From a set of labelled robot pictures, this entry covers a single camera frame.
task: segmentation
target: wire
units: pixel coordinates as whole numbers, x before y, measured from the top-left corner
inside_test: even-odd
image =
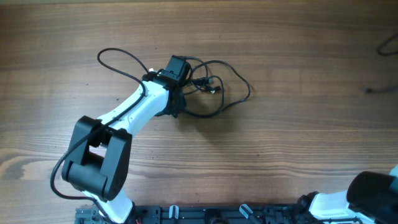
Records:
[[[236,105],[236,104],[238,104],[238,103],[242,103],[242,102],[245,102],[249,97],[250,97],[250,94],[251,94],[251,89],[250,89],[250,84],[248,83],[248,81],[246,81],[230,64],[228,64],[227,62],[224,62],[224,61],[220,61],[220,60],[210,60],[210,61],[207,61],[207,62],[203,62],[202,60],[200,60],[199,58],[195,58],[195,57],[186,57],[186,56],[182,56],[183,58],[187,58],[187,59],[193,59],[193,60],[197,60],[197,61],[199,61],[199,62],[201,62],[201,64],[199,64],[199,65],[197,65],[195,68],[193,68],[192,70],[191,70],[191,73],[190,73],[190,76],[189,76],[189,78],[188,78],[188,80],[190,80],[190,82],[191,82],[191,84],[194,86],[194,87],[196,87],[196,90],[193,90],[193,91],[190,91],[190,92],[188,92],[188,93],[184,93],[184,95],[188,95],[188,94],[191,94],[191,93],[194,93],[194,92],[196,92],[196,91],[198,91],[198,90],[201,90],[205,85],[206,85],[206,81],[207,80],[209,80],[210,78],[217,78],[219,81],[220,81],[220,83],[221,83],[221,104],[220,104],[220,107],[216,110],[216,111],[214,111],[214,112],[212,112],[212,113],[209,113],[209,114],[197,114],[197,113],[194,113],[194,112],[192,112],[192,111],[189,111],[189,110],[187,110],[187,109],[184,109],[184,112],[185,113],[187,113],[187,114],[189,114],[189,115],[192,115],[192,116],[195,116],[195,117],[197,117],[197,118],[210,118],[210,117],[212,117],[212,116],[215,116],[215,115],[217,115],[217,114],[220,114],[221,112],[223,112],[224,110],[226,110],[227,108],[229,108],[229,107],[231,107],[231,106],[233,106],[233,105]],[[248,87],[248,95],[246,96],[246,97],[244,97],[243,99],[241,99],[241,100],[238,100],[238,101],[235,101],[235,102],[233,102],[233,103],[230,103],[230,104],[228,104],[228,105],[226,105],[226,106],[224,106],[224,85],[223,85],[223,81],[221,80],[221,78],[220,77],[218,77],[218,76],[208,76],[208,64],[211,64],[211,63],[220,63],[220,64],[223,64],[223,65],[226,65],[226,66],[228,66],[234,73],[235,73],[235,75],[237,75],[240,79],[242,79],[242,81],[246,84],[246,86]],[[205,80],[205,82],[203,82],[203,84],[201,85],[201,86],[196,86],[193,82],[192,82],[192,76],[193,76],[193,73],[198,69],[198,68],[200,68],[200,67],[202,67],[202,66],[205,66],[205,68],[206,68],[206,80]]]
[[[83,138],[81,138],[78,142],[76,142],[75,144],[73,144],[72,146],[70,146],[68,148],[68,151],[58,160],[57,164],[55,165],[51,176],[50,176],[50,186],[52,191],[58,195],[61,198],[64,199],[69,199],[69,200],[91,200],[93,203],[95,203],[95,205],[98,207],[98,209],[101,211],[101,213],[105,216],[105,219],[107,219],[107,222],[111,222],[111,220],[108,217],[108,214],[103,210],[102,206],[98,203],[98,201],[95,198],[91,198],[91,197],[79,197],[79,196],[69,196],[69,195],[64,195],[61,192],[59,192],[57,190],[57,188],[55,187],[55,176],[57,174],[57,171],[59,169],[59,167],[61,166],[61,163],[78,147],[80,146],[83,142],[90,140],[91,138],[93,138],[94,136],[96,136],[99,132],[103,131],[104,129],[106,129],[109,125],[113,124],[115,121],[119,120],[123,115],[125,115],[128,111],[130,111],[133,107],[135,107],[145,96],[145,92],[146,92],[146,88],[145,85],[136,77],[126,73],[126,72],[122,72],[118,69],[115,69],[113,67],[110,67],[109,65],[105,64],[104,62],[102,62],[102,60],[100,59],[100,56],[102,53],[106,52],[106,51],[110,51],[110,50],[115,50],[115,51],[120,51],[123,52],[125,54],[130,55],[132,58],[134,58],[142,67],[143,69],[148,73],[148,69],[145,67],[145,65],[137,58],[135,57],[133,54],[130,54],[129,52],[122,50],[122,49],[117,49],[117,48],[107,48],[107,49],[103,49],[102,51],[100,51],[97,55],[97,60],[99,61],[100,64],[102,64],[104,67],[117,72],[121,75],[127,76],[129,78],[132,78],[133,80],[135,80],[136,82],[138,82],[140,84],[140,86],[142,87],[142,94],[141,96],[137,99],[137,101],[135,101],[131,106],[129,106],[127,109],[125,109],[122,113],[120,113],[119,115],[115,116],[111,121],[107,122],[106,124],[102,125],[102,127],[96,129],[95,131],[93,131],[92,133],[87,134],[86,136],[84,136]]]
[[[377,47],[377,49],[376,49],[377,54],[379,54],[380,56],[384,56],[384,57],[391,56],[391,55],[395,55],[395,54],[398,55],[398,50],[393,51],[393,52],[383,52],[383,51],[382,51],[382,49],[383,49],[389,42],[393,41],[395,38],[398,38],[398,33],[396,33],[396,34],[390,36],[390,37],[387,38],[383,43],[381,43],[381,44]]]
[[[326,220],[319,220],[320,222],[328,222],[328,223],[332,223],[332,222],[353,222],[356,223],[358,222],[359,224],[363,224],[362,220],[360,218],[329,218]]]

